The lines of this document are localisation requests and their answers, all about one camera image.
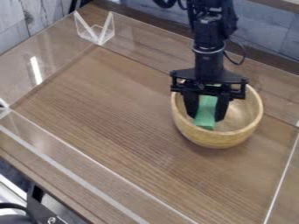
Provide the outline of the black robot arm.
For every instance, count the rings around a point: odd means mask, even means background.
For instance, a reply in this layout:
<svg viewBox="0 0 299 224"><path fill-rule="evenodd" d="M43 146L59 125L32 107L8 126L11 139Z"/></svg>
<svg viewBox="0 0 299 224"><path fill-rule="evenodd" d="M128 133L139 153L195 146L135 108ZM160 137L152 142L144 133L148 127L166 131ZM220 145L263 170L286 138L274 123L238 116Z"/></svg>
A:
<svg viewBox="0 0 299 224"><path fill-rule="evenodd" d="M183 96L190 117L196 116L202 95L216 98L215 121L224 119L230 102L246 99L248 78L232 73L224 67L226 41L238 29L239 18L232 0L154 0L155 4L170 9L176 4L187 11L194 34L191 50L195 54L195 67L172 70L171 91Z"/></svg>

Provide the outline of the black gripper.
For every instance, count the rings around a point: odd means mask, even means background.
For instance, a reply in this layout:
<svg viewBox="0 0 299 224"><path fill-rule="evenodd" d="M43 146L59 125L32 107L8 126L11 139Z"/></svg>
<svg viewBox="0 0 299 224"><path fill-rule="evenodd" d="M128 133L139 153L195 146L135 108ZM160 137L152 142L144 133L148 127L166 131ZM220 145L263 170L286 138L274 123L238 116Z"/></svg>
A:
<svg viewBox="0 0 299 224"><path fill-rule="evenodd" d="M226 44L207 48L192 47L195 66L172 70L171 91L183 94L187 115L194 118L199 109L199 95L218 98L215 121L220 122L227 114L230 100L246 98L248 79L224 68Z"/></svg>

